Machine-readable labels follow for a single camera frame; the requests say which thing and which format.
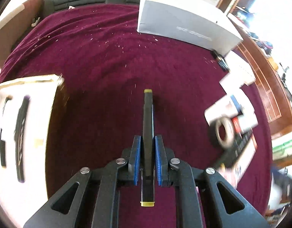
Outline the brown padded chair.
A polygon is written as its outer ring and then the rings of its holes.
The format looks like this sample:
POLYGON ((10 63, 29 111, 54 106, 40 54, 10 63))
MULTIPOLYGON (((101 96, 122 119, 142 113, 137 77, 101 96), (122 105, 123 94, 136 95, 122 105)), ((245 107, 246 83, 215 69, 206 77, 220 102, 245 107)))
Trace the brown padded chair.
POLYGON ((0 71, 15 42, 32 25, 43 0, 27 0, 0 21, 0 71))

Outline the grey rectangular cardboard box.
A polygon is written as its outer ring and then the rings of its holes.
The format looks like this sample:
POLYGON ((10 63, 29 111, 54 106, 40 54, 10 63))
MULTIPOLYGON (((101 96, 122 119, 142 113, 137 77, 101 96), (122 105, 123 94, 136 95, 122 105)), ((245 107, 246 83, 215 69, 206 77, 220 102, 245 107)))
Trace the grey rectangular cardboard box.
POLYGON ((140 0, 137 31, 191 43, 223 56, 243 40, 228 17, 204 0, 140 0))

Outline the black marker yellow caps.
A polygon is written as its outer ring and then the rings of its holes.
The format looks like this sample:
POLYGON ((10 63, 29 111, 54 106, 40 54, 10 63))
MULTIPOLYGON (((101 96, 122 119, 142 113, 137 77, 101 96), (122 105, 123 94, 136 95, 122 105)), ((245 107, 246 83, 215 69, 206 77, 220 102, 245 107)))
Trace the black marker yellow caps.
POLYGON ((142 207, 153 207, 155 205, 155 146, 153 92, 151 89, 144 90, 142 148, 140 203, 142 207))

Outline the black tape roll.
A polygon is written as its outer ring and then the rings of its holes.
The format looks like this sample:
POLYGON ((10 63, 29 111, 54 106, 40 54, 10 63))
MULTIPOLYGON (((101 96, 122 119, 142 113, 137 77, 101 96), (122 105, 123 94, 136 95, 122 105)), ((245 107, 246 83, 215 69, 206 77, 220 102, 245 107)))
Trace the black tape roll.
POLYGON ((210 141, 214 146, 220 146, 223 150, 232 147, 235 141, 235 129, 229 117, 222 116, 215 119, 209 125, 210 141))

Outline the maroon velvet table cloth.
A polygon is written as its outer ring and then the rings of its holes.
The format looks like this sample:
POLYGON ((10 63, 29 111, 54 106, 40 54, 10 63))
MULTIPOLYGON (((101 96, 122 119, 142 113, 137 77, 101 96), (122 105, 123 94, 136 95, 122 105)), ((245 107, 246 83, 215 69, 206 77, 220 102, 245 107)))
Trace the maroon velvet table cloth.
POLYGON ((138 8, 96 5, 45 18, 8 57, 0 83, 62 75, 69 93, 53 147, 53 189, 81 166, 102 167, 141 131, 142 93, 154 92, 155 130, 203 169, 221 154, 208 138, 207 107, 225 95, 224 72, 204 48, 136 31, 138 8))

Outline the black marker purple band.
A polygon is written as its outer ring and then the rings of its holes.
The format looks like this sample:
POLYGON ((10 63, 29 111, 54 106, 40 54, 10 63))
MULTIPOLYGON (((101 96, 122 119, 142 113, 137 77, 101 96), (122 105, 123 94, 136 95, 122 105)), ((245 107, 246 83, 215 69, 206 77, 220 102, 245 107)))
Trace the black marker purple band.
POLYGON ((17 180, 20 183, 25 182, 23 149, 24 149, 25 122, 27 119, 29 104, 30 104, 30 97, 25 96, 22 100, 22 104, 17 114, 16 126, 15 126, 15 132, 14 132, 16 172, 17 172, 17 180))

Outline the white tray gold rim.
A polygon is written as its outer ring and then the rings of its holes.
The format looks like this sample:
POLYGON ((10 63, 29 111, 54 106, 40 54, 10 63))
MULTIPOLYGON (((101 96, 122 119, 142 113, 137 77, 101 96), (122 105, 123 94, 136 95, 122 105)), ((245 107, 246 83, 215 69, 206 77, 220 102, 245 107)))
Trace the white tray gold rim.
POLYGON ((0 84, 0 216, 23 227, 47 201, 46 149, 68 96, 62 76, 0 84))

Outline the long white printed box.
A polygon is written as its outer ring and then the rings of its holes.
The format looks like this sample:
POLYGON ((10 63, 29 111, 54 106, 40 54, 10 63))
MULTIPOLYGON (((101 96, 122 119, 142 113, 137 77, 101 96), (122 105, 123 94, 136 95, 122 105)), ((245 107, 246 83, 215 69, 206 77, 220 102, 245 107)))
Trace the long white printed box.
POLYGON ((236 133, 246 133, 258 125, 254 107, 242 89, 226 94, 205 110, 208 124, 221 117, 231 119, 236 133))

